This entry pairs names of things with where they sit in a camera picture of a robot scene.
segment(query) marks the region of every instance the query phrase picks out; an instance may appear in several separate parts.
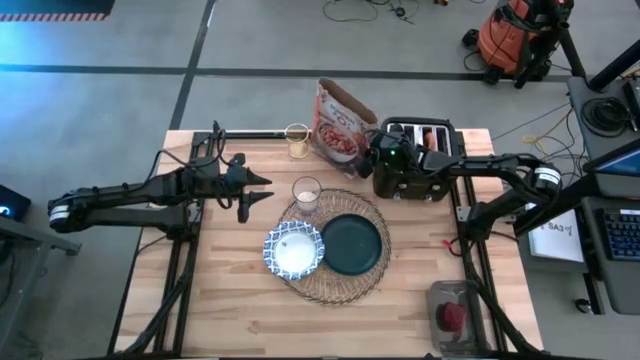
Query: desk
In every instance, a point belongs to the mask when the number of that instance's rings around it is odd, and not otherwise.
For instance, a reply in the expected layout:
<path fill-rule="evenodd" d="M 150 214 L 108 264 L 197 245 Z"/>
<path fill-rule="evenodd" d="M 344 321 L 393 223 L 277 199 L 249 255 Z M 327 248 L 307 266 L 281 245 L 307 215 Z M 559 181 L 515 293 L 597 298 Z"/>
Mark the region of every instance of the desk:
<path fill-rule="evenodd" d="M 487 130 L 463 132 L 469 155 L 493 152 Z M 170 131 L 164 148 L 187 160 L 192 137 L 192 131 Z M 275 195 L 254 205 L 246 224 L 237 223 L 235 206 L 225 211 L 215 200 L 207 201 L 182 355 L 421 357 L 437 353 L 429 335 L 426 292 L 434 281 L 464 279 L 462 262 L 442 245 L 442 240 L 457 236 L 451 199 L 425 203 L 377 198 L 371 179 L 350 181 L 315 154 L 291 159 L 284 140 L 227 140 L 225 158 L 238 152 L 246 154 L 251 170 L 273 181 L 260 189 Z M 159 172 L 177 166 L 162 157 Z M 387 222 L 392 242 L 389 268 L 380 284 L 358 302 L 329 307 L 305 301 L 264 265 L 265 235 L 292 201 L 292 183 L 303 174 L 316 177 L 323 187 L 366 196 Z M 488 201 L 502 193 L 498 179 L 475 179 L 474 186 L 478 200 Z M 511 232 L 506 226 L 496 230 Z M 145 229 L 140 246 L 161 235 Z M 493 236 L 487 247 L 498 300 L 528 341 L 542 348 L 517 244 Z M 170 242 L 163 241 L 137 257 L 116 329 L 116 351 L 129 346 L 155 314 L 170 249 Z M 486 310 L 483 317 L 491 339 Z M 169 318 L 168 339 L 173 336 L 175 318 L 175 313 Z"/>

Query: blue and white bowl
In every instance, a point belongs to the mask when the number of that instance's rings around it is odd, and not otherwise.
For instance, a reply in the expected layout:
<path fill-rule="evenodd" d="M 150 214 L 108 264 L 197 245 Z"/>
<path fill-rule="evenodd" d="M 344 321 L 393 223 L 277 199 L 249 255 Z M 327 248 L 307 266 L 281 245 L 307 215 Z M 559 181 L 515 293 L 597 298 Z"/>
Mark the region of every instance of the blue and white bowl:
<path fill-rule="evenodd" d="M 316 270 L 324 257 L 324 243 L 313 225 L 304 221 L 278 224 L 267 235 L 262 251 L 272 273 L 300 280 Z"/>

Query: monitor screen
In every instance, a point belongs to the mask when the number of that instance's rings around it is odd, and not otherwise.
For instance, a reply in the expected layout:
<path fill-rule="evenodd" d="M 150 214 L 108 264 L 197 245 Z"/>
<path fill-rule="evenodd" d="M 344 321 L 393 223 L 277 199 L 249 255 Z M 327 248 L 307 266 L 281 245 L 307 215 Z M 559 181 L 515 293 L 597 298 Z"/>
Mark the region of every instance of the monitor screen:
<path fill-rule="evenodd" d="M 596 172 L 640 176 L 640 149 L 615 157 L 595 167 Z"/>

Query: round wire placemat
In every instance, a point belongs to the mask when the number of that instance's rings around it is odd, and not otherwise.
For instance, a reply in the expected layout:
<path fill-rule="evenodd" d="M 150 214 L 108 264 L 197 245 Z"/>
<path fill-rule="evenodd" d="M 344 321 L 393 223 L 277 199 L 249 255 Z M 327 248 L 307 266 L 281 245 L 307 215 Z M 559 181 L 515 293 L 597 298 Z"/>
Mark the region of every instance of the round wire placemat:
<path fill-rule="evenodd" d="M 382 279 L 391 259 L 389 231 L 378 209 L 366 198 L 342 189 L 323 189 L 318 207 L 311 215 L 300 212 L 295 201 L 280 217 L 284 221 L 305 221 L 322 231 L 333 218 L 345 215 L 360 215 L 373 223 L 382 239 L 382 252 L 378 262 L 361 275 L 342 275 L 322 262 L 316 271 L 301 280 L 284 282 L 307 300 L 326 305 L 342 305 L 358 300 L 369 293 Z"/>

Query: computer monitor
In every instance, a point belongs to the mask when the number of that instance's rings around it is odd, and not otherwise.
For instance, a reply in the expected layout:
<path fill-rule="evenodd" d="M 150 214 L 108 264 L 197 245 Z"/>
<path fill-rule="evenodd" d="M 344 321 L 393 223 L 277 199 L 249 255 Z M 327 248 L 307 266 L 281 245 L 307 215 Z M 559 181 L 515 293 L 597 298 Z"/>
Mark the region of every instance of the computer monitor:
<path fill-rule="evenodd" d="M 640 177 L 640 139 L 586 163 L 583 169 L 599 174 Z"/>

